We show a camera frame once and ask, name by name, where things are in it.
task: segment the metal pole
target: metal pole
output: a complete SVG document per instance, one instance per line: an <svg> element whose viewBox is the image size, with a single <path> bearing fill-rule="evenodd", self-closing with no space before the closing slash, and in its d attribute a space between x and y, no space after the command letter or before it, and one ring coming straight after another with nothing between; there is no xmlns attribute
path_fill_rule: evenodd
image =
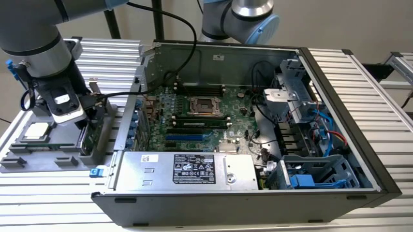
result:
<svg viewBox="0 0 413 232"><path fill-rule="evenodd" d="M152 8L162 10L162 0L151 0ZM157 40L164 39L163 32L163 16L160 13L153 12L153 25L155 25L155 37Z"/></svg>
<svg viewBox="0 0 413 232"><path fill-rule="evenodd" d="M115 11L104 11L105 22L108 24L112 39L120 39L120 31L116 21Z"/></svg>

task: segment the metal frame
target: metal frame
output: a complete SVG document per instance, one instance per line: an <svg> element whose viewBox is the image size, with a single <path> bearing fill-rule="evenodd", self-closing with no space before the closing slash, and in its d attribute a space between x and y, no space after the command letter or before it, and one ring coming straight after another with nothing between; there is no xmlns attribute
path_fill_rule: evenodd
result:
<svg viewBox="0 0 413 232"><path fill-rule="evenodd" d="M413 85L413 53L391 52L385 64L391 65L410 85Z"/></svg>
<svg viewBox="0 0 413 232"><path fill-rule="evenodd" d="M190 42L176 42L176 41L156 41L155 47L162 49L163 46L190 46ZM353 120L350 113L346 109L346 106L343 105L338 94L335 93L335 90L323 74L323 71L321 70L321 67L318 66L318 63L314 60L314 57L309 51L307 48L302 47L276 47L276 46L250 46L250 45L242 45L242 44L211 44L211 43L199 43L198 49L202 49L202 47L227 47L227 48L248 48L247 50L278 50L278 51L294 51L297 56L299 57L306 69L310 72L311 80L317 86L317 89L322 92L322 99L326 102L326 105L330 109L330 113L333 115L334 120L338 122L338 127L341 131L345 131L345 136L350 144L350 148L354 152L355 159L358 162L361 159L366 163L366 167L363 166L363 162L359 162L361 168L363 169L365 174L367 175L367 178L371 182L373 188L363 188L363 189L329 189L326 190L260 190L260 191L191 191L188 192L180 192L180 191L123 191L120 189L116 189L116 178L119 175L119 169L121 169L121 157L123 154L116 154L116 161L113 163L113 171L115 173L109 173L109 181L108 183L111 186L108 186L111 189L108 189L108 192L95 192L92 193L92 200L99 205L99 207L104 210L104 212L108 214L108 216L115 220L115 222L121 226L129 226L132 222L141 223L144 225L147 220L151 220L151 225L170 225L171 223L178 223L182 221L186 216L183 214L182 218L176 218L174 215L168 214L171 211L178 210L172 205L176 201L180 201L182 197L190 197L192 196L194 199L199 198L203 199L202 206L206 207L208 203L212 205L210 206L210 209L214 208L214 212L222 212L226 215L235 214L239 218L231 218L226 221L226 223L242 223L244 220L239 220L244 217L244 214L239 214L236 211L236 208L226 207L222 204L215 204L222 199L232 199L232 204L242 204L239 201L239 197L247 197L251 199L255 203L260 202L262 204L267 202L267 204L272 204L276 202L278 205L282 204L282 202L288 202L290 207L299 207L302 205L302 202L298 199L306 198L306 201L321 201L321 205L329 205L329 199L330 197L334 197L334 199L341 199L343 196L346 196L347 200L358 199L358 201L335 201L335 211L329 212L329 214L314 214L311 217L319 217L319 218L306 218L297 215L297 218L288 217L288 219L284 218L284 215L278 215L282 219L280 221L302 221L305 218L311 221L313 220L331 220L334 217L334 213L343 214L349 208L347 206L359 208L359 207L374 207L383 202L386 202L389 199L397 197L401 194L401 191L379 161L379 158L377 154L374 153L374 150L359 130L359 127ZM149 67L147 67L147 70L149 73L159 72L156 70L151 70ZM148 201L149 199L153 199L155 201L159 201L162 203L162 206L164 208L162 215L159 217L168 218L167 220L162 221L159 219L155 219L152 217L145 217L145 215L140 212L131 211L133 208L132 205L123 205L116 204L116 202L125 202L125 203L135 203L136 200L140 202L140 208L144 207L144 211L147 213L148 207ZM248 212L252 212L258 209L255 209L255 204L247 204L246 208L248 209ZM254 215L248 215L248 218L251 219L254 223L263 223L268 222L268 217L255 217ZM222 220L219 217L211 217L210 223L222 223ZM204 224L206 222L200 222L199 220L194 221L184 221L186 224L191 223L199 223Z"/></svg>
<svg viewBox="0 0 413 232"><path fill-rule="evenodd" d="M131 87L133 75L127 73L128 67L124 65L129 65L129 68L139 65L135 62L139 53L133 52L135 48L139 47L139 41L84 39L83 46L85 52L81 61L77 62L81 66L81 73L87 76L99 76L103 93L125 91ZM111 102L116 102L121 106L125 104L125 98L112 98ZM121 114L120 108L116 116L120 117ZM20 112L0 139L0 144L12 136L14 127L23 119L24 115ZM117 129L113 129L112 139L115 139L116 133ZM375 137L369 139L366 135L369 141L393 138L390 134L379 136L381 133L369 132L370 134ZM378 156L403 195L377 208L361 208L351 211L331 223L270 223L260 225L184 226L182 228L174 226L157 227L156 229L159 231L199 232L413 231L413 156L402 154ZM97 191L99 188L103 191L105 180L105 178L91 180L85 171L0 174L1 231L111 230L123 232L144 230L145 228L141 227L120 228L116 226L91 201L89 192Z"/></svg>

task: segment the power supply label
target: power supply label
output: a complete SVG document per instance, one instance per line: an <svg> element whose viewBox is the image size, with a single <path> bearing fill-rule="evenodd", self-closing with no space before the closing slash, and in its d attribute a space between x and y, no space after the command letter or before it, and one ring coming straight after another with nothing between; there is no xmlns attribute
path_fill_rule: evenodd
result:
<svg viewBox="0 0 413 232"><path fill-rule="evenodd" d="M178 185L215 184L214 155L175 155L172 181Z"/></svg>

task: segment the metal rail surface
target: metal rail surface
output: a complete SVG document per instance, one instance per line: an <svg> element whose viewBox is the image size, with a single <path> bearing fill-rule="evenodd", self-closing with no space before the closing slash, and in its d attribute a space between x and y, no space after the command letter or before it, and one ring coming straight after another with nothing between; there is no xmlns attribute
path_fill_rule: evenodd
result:
<svg viewBox="0 0 413 232"><path fill-rule="evenodd" d="M137 65L139 41L83 39L81 45L84 52L77 65L85 81L89 77L97 77L103 93L128 90ZM350 58L338 50L317 49L311 52L331 82L337 81L333 82L335 91L362 127L367 140L402 190L402 196L377 208L357 209L330 223L121 228L111 222L89 197L89 193L99 191L103 187L104 178L91 180L88 171L0 174L1 232L413 231L413 148L410 143L413 137L407 133L406 123L387 106L389 99L381 97L375 88L367 85L370 83L367 77L357 72L355 66L353 68L353 59L349 60ZM359 105L357 96L361 97L362 102L370 100L371 103ZM125 97L111 98L111 103L123 106ZM21 117L24 117L23 113L16 117L13 124L18 124ZM115 139L115 136L116 129L112 130L111 138Z"/></svg>

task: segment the blue cable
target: blue cable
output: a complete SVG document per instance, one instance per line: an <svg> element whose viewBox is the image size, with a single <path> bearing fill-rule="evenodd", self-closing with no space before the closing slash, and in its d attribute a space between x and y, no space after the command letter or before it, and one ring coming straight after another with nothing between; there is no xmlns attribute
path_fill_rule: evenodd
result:
<svg viewBox="0 0 413 232"><path fill-rule="evenodd" d="M346 180L338 180L334 183L315 183L315 187L319 189L327 189L327 188L341 188L343 184L346 183Z"/></svg>
<svg viewBox="0 0 413 232"><path fill-rule="evenodd" d="M313 110L313 113L318 114L321 117L323 117L329 122L330 122L330 129L333 129L333 119L322 112L319 112L318 110ZM330 151L333 149L333 136L330 136L330 140L329 140L329 146L327 149L325 150L325 154L322 155L322 157L327 157L330 154Z"/></svg>

